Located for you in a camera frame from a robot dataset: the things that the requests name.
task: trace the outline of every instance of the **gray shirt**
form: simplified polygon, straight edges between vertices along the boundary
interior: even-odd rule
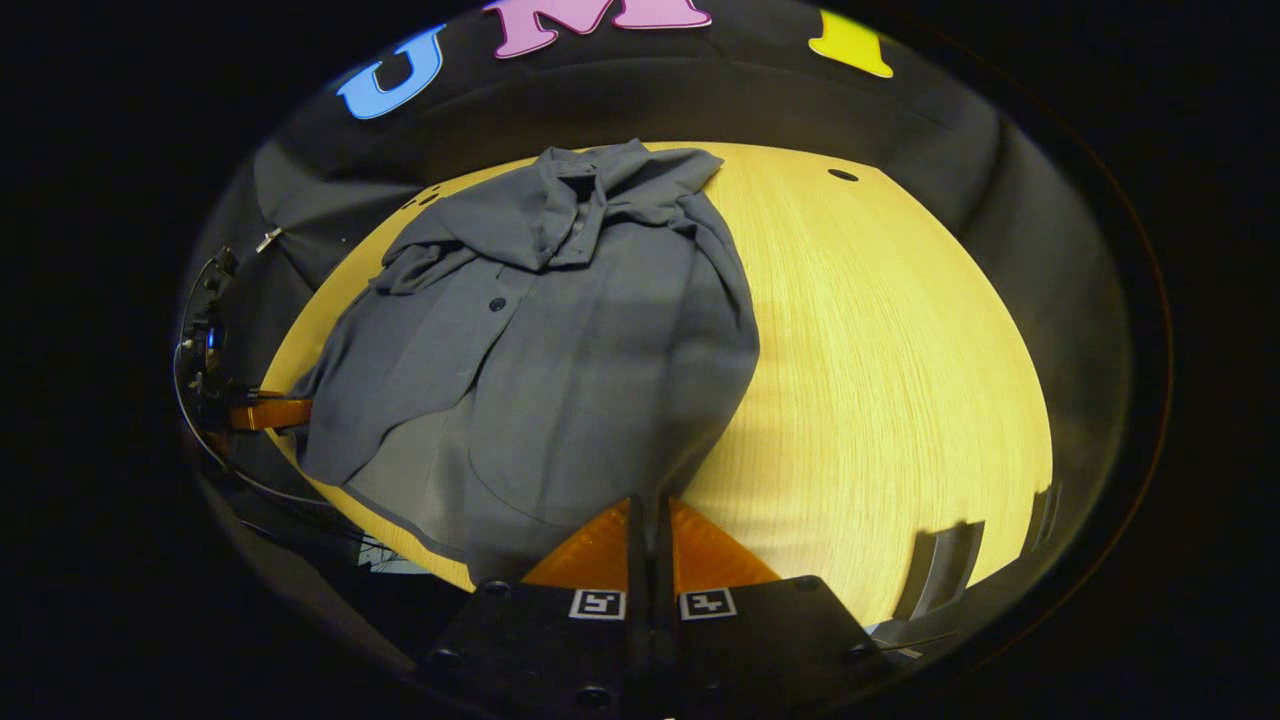
[[[476,582],[518,579],[627,495],[681,492],[759,355],[700,190],[721,163],[549,149],[424,210],[296,388],[302,469]]]

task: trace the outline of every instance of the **pink letter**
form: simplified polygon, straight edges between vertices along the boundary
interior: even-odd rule
[[[694,8],[692,0],[622,0],[622,14],[613,18],[613,24],[627,29],[712,24],[712,17]]]
[[[543,28],[538,15],[550,18],[579,35],[589,35],[604,18],[612,0],[499,0],[485,5],[498,10],[506,41],[494,51],[498,59],[515,58],[547,47],[559,33]]]

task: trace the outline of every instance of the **light wood surface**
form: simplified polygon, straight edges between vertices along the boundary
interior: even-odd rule
[[[724,159],[705,190],[733,232],[760,329],[746,397],[684,500],[782,577],[824,578],[863,623],[892,614],[918,530],[986,521],[970,584],[1016,559],[1033,495],[1051,478],[1048,416],[1012,319],[955,238],[870,167],[750,145],[646,145]],[[338,315],[424,208],[394,213],[333,272],[264,389],[288,389],[315,363]],[[291,441],[271,437],[294,461]],[[312,483],[371,536],[471,588],[461,564]]]

